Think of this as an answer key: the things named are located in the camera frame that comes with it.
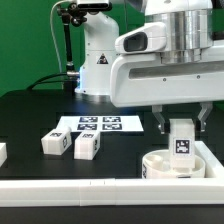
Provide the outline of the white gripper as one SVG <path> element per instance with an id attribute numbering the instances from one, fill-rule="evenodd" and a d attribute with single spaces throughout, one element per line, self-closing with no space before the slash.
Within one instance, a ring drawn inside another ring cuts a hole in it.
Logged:
<path id="1" fill-rule="evenodd" d="M 202 51 L 195 63 L 161 63 L 158 53 L 121 55 L 111 70 L 110 98 L 116 107 L 152 106 L 162 134 L 170 133 L 163 115 L 166 104 L 201 102 L 196 122 L 204 132 L 212 102 L 224 100 L 224 44 Z"/>

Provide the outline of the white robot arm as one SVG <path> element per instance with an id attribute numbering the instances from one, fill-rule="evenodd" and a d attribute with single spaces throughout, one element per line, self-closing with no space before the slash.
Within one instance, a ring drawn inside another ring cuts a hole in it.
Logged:
<path id="1" fill-rule="evenodd" d="M 120 37 L 90 18 L 76 91 L 106 95 L 117 107 L 150 106 L 164 133 L 171 128 L 161 115 L 164 105 L 199 102 L 196 129 L 204 130 L 212 103 L 224 100 L 224 39 L 212 35 L 212 1 L 134 4 L 145 23 Z"/>

